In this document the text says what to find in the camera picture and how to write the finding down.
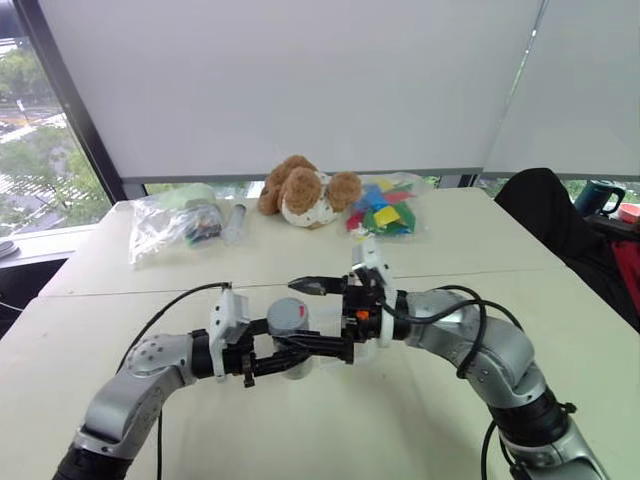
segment white table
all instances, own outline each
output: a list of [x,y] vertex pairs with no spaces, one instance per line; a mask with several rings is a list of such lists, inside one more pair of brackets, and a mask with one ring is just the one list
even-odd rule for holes
[[[353,240],[338,232],[344,229],[342,222],[309,231],[292,227],[279,215],[259,214],[255,201],[244,203],[249,207],[245,244],[226,247],[219,242],[180,251],[138,270],[127,263],[132,208],[117,204],[40,295],[176,291],[215,281],[284,285],[303,275],[346,273]],[[563,266],[482,190],[430,191],[424,198],[424,218],[426,235],[383,246],[398,278]]]
[[[397,287],[420,291],[445,283],[477,289],[512,310],[551,388],[578,405],[575,419],[611,477],[636,479],[640,349],[629,325],[565,268],[403,279]],[[237,290],[250,297],[254,318],[281,296],[299,296],[311,309],[312,326],[326,331],[339,309],[335,296],[300,296],[284,287]],[[51,477],[123,349],[174,296],[40,297],[28,306],[0,342],[0,431],[7,437],[0,478]],[[186,299],[157,331],[207,327],[216,297],[203,292]],[[164,478],[479,478],[489,420],[453,367],[397,343],[368,363],[314,368],[300,381],[274,375],[245,390],[240,378],[209,379],[175,393],[165,407]],[[128,478],[154,475],[152,432]],[[510,479],[495,439],[489,478]]]

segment blue mug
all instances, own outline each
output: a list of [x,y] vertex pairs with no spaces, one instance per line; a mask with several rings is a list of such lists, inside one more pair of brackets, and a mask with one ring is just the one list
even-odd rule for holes
[[[573,206],[583,217],[596,214],[609,215],[618,209],[626,193],[624,189],[617,187],[612,182],[589,180],[578,198],[576,198]],[[604,206],[611,198],[611,195],[617,196],[618,200],[613,208],[604,210]]]

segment plastic bag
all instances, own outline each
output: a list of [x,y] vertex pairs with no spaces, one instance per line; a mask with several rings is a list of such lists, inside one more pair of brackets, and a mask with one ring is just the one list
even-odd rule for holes
[[171,246],[199,245],[220,235],[223,218],[211,187],[194,184],[131,202],[133,226],[129,263]]
[[361,175],[362,195],[348,211],[347,232],[366,237],[411,238],[425,231],[419,198],[429,190],[411,173]]

